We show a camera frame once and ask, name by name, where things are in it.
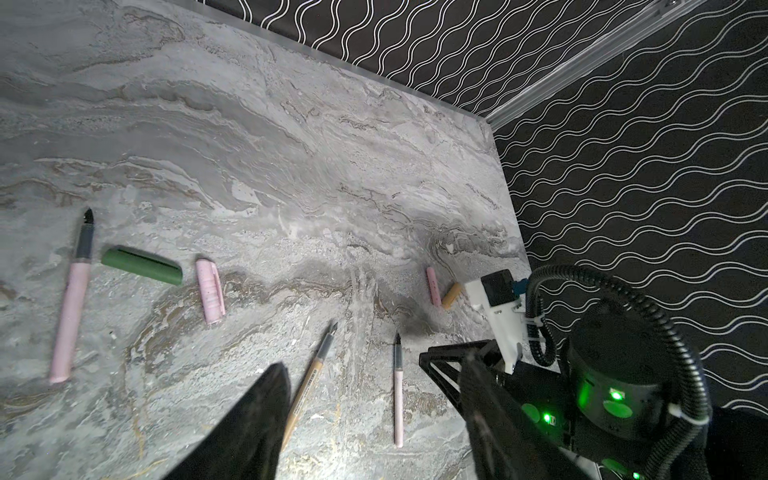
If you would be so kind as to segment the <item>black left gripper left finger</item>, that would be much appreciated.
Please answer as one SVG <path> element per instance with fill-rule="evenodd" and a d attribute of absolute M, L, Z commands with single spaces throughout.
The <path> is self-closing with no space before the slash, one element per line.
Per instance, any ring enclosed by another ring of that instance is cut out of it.
<path fill-rule="evenodd" d="M 168 479 L 273 479 L 290 409 L 290 379 L 270 365 Z"/>

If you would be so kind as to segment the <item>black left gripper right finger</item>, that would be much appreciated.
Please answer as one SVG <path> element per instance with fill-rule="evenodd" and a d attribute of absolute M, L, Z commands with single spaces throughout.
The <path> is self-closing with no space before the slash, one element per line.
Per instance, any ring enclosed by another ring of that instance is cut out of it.
<path fill-rule="evenodd" d="M 459 375 L 462 417 L 479 479 L 586 479 L 471 355 Z"/>

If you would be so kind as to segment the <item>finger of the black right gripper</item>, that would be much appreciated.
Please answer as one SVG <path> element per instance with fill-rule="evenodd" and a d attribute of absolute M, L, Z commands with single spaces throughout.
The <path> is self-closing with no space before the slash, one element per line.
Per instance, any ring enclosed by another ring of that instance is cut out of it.
<path fill-rule="evenodd" d="M 463 413 L 459 380 L 462 363 L 467 357 L 494 367 L 501 361 L 501 351 L 495 340 L 480 340 L 433 346 L 419 355 L 420 368 L 459 414 Z"/>

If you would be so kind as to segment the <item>thin pink pen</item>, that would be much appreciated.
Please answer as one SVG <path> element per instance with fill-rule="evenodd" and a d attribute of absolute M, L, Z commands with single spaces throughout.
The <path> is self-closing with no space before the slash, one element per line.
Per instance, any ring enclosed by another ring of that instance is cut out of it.
<path fill-rule="evenodd" d="M 402 448 L 404 444 L 403 355 L 399 333 L 395 335 L 393 345 L 393 366 L 394 444 L 397 448 Z"/>

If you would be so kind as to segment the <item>pink pen cap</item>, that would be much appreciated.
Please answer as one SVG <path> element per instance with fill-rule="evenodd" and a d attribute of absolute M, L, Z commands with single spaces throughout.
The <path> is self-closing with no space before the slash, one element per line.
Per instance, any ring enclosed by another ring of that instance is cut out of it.
<path fill-rule="evenodd" d="M 436 271 L 433 267 L 426 268 L 426 278 L 428 282 L 429 294 L 431 303 L 436 307 L 442 306 L 442 299 L 440 295 L 440 289 L 437 281 Z"/>
<path fill-rule="evenodd" d="M 217 265 L 207 258 L 195 262 L 204 320 L 207 324 L 218 323 L 226 315 L 223 287 Z"/>

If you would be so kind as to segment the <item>tan fountain pen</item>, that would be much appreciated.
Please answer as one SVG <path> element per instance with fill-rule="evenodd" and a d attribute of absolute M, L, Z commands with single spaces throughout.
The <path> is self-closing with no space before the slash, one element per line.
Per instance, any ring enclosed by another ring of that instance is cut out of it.
<path fill-rule="evenodd" d="M 304 378 L 302 379 L 302 383 L 295 395 L 287 417 L 281 450 L 284 450 L 287 447 L 296 429 L 298 421 L 306 407 L 306 403 L 313 393 L 337 330 L 337 322 L 334 322 L 329 326 L 322 341 L 320 342 L 320 345 L 310 363 L 309 368 L 307 369 Z"/>

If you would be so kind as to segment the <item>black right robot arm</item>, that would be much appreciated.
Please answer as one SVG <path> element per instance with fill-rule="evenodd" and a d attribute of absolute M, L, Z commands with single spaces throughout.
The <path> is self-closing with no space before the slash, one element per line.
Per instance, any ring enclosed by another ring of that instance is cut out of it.
<path fill-rule="evenodd" d="M 557 372 L 520 361 L 507 374 L 491 340 L 421 354 L 420 366 L 456 408 L 459 363 L 469 354 L 490 367 L 497 384 L 557 445 L 607 460 L 621 473 L 644 464 L 671 420 L 666 407 L 677 388 L 665 349 L 649 326 L 613 300 L 600 300 L 576 322 Z"/>

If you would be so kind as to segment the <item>green pen cap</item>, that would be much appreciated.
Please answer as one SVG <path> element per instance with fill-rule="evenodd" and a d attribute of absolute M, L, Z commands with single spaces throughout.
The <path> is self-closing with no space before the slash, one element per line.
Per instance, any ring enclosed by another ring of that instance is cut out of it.
<path fill-rule="evenodd" d="M 177 262 L 132 247 L 110 247 L 103 253 L 101 263 L 171 285 L 183 283 L 183 270 Z"/>

